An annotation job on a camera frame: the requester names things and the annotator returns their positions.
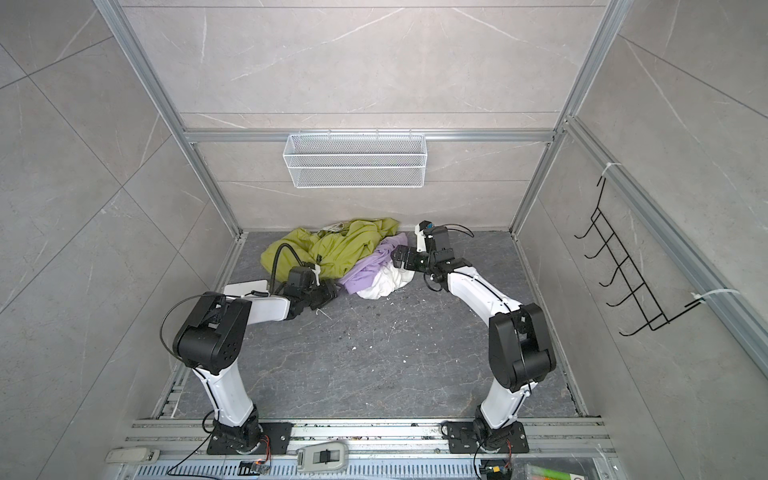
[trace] marble tile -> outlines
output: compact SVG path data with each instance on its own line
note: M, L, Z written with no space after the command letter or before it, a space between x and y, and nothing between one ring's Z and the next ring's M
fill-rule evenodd
M0 314L0 477L40 472L175 254L121 191Z
M761 412L768 402L768 383L722 322L706 306L699 306L655 332L619 334L643 324L637 305L606 305L622 298L627 288L621 280L616 280L617 288L598 284L610 279L613 267L600 261L609 257L607 252L594 260L582 255L599 248L601 241L594 232L584 240L574 238L588 227L599 194L594 185L599 174L577 145L566 143L542 188L541 202L573 254L678 467L685 478L696 478L700 472L713 478L759 477L766 459L761 438L768 420ZM667 315L676 315L694 288L610 184L601 209L661 307ZM647 294L641 304L654 307Z
M0 89L0 310L120 188L26 78Z
M768 120L622 38L580 117L768 318Z
M404 0L121 0L125 7L409 7ZM605 6L607 0L421 0L423 7Z
M208 203L208 193L169 138L125 184L125 190L176 248Z
M283 159L285 142L203 143L197 148L219 181L290 182Z
M530 180L542 142L430 142L426 180Z
M590 7L125 11L179 111L295 114L559 111L602 16Z
M208 288L213 288L232 242L232 235L221 220L219 212L211 202L208 202L184 244L181 245L179 253L208 285Z
M605 420L627 476L682 480L601 311L540 201L534 203L519 240L588 413Z
M203 143L198 147L219 181L291 181L283 143ZM429 142L427 150L427 181L530 180L544 144Z
M621 34L768 114L768 3L637 0Z
M187 128L554 128L559 112L180 115Z
M246 230L322 228L349 218L392 217L403 227L425 217L506 230L528 182L427 182L421 188L295 188L290 182L220 182Z
M112 34L91 0L5 0L0 44L26 73Z
M232 281L266 278L258 258L283 234L250 233ZM532 301L509 233L475 235L451 232L457 254L511 297ZM307 310L290 322L249 328L238 363L261 415L461 417L471 416L488 393L485 325L461 300L429 292L418 277L388 298L343 294L323 313ZM177 415L201 418L209 409L202 385L192 379ZM560 370L536 388L521 414L576 415Z
M149 417L176 362L157 341L158 319L179 300L205 289L187 262L176 255L38 478L101 478L107 452L123 439L121 434L135 419ZM194 301L182 304L169 317L169 344L193 306Z
M32 80L121 184L170 135L113 38Z
M17 81L24 77L25 73L21 67L8 55L8 52L0 45L0 88L7 84Z

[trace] yellow-green cloth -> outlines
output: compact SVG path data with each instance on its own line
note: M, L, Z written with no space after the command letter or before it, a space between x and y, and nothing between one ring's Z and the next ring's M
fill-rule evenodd
M261 254L261 264L266 271L272 272L275 252L281 243L288 243L303 262L320 265L320 278L341 278L349 272L357 260L367 257L384 237L397 233L399 222L392 218L379 220L351 220L345 222L339 232L321 230L310 233L303 228L297 228L288 233L282 240L272 243ZM284 247L277 261L276 279L278 282L288 280L290 269L298 266L293 254Z

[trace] black mounting plate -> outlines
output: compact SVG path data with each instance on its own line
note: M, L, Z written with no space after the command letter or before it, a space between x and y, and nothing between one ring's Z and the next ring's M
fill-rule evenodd
M289 422L264 422L260 423L263 434L270 438L270 451L272 455L285 455L288 452L290 433L293 423ZM235 445L226 439L212 435L208 442L208 455L241 455ZM261 442L256 450L248 455L265 455L266 442Z
M478 439L472 422L443 422L442 431L442 437L448 440L448 447L451 453L475 453L478 449ZM513 423L509 434L501 440L509 440L509 444L512 446L512 453L528 453L531 451L528 447L528 436L525 434L525 428L520 422ZM499 451L507 453L506 445Z

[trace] white cloth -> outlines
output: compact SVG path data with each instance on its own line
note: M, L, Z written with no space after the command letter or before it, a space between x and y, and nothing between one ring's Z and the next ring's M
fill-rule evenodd
M395 268L390 260L376 274L376 277L373 279L373 285L365 290L360 290L357 294L368 300L376 300L387 296L413 280L413 273L412 270Z

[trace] wire mesh basket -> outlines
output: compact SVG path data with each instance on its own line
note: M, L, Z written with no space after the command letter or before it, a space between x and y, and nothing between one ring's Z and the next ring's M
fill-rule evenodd
M422 187L422 134L292 134L283 159L297 188Z

